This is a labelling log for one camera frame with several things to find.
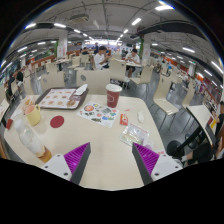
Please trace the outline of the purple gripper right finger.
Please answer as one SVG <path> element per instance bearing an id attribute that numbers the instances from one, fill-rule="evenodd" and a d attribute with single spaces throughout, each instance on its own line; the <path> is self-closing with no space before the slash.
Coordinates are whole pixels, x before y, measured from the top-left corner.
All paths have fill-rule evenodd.
<path id="1" fill-rule="evenodd" d="M 132 153 L 144 185 L 148 185 L 182 169 L 182 166 L 169 155 L 159 155 L 137 143 L 132 145 Z"/>

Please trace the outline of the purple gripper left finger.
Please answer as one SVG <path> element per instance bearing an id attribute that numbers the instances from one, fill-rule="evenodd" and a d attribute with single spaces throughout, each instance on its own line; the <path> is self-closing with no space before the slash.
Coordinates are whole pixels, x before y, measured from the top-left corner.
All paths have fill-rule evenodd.
<path id="1" fill-rule="evenodd" d="M 90 143 L 85 143 L 64 155 L 56 154 L 42 169 L 79 185 L 90 153 Z"/>

